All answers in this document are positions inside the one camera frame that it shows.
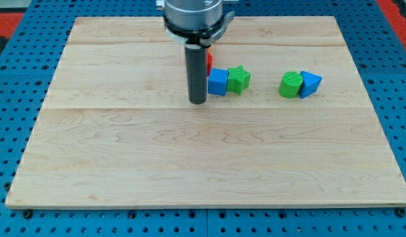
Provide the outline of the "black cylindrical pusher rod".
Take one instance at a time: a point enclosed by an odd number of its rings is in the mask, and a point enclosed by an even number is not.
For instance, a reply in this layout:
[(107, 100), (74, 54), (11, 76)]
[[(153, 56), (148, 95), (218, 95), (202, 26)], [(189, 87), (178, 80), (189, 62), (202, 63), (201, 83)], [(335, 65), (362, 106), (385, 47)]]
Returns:
[(199, 105), (207, 100), (207, 50), (185, 47), (188, 99)]

